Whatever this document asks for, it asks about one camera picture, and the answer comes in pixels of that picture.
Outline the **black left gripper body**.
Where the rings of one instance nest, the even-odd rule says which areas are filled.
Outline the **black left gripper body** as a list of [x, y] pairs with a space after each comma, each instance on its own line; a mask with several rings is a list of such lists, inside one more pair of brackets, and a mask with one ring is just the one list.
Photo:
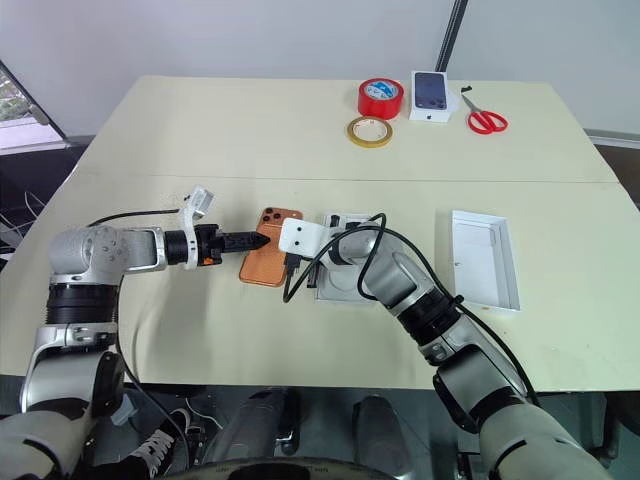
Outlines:
[[194, 227], [197, 246], [197, 265], [213, 266], [222, 263], [224, 241], [218, 236], [217, 224], [201, 224]]

